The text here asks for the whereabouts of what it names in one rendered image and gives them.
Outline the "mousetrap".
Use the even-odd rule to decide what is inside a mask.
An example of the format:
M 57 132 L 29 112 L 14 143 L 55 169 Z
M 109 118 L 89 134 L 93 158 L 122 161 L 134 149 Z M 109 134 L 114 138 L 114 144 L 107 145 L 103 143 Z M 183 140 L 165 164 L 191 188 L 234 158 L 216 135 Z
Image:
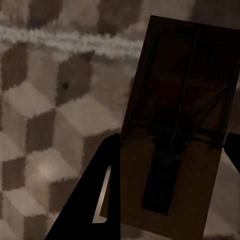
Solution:
M 239 74 L 240 29 L 150 16 L 120 133 L 122 224 L 203 239 Z

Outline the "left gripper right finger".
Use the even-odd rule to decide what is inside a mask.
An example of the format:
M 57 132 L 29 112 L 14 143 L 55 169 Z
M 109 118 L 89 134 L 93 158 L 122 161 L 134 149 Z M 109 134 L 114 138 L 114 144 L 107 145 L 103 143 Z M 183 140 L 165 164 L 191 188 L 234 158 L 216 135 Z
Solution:
M 240 135 L 229 133 L 224 144 L 224 151 L 240 173 Z

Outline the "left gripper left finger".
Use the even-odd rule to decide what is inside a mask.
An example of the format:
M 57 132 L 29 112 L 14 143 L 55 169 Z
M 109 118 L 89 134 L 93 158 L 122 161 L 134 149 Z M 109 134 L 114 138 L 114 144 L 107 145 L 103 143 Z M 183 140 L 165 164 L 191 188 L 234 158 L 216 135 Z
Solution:
M 107 221 L 93 223 L 110 165 Z M 120 133 L 101 143 L 45 240 L 121 240 Z

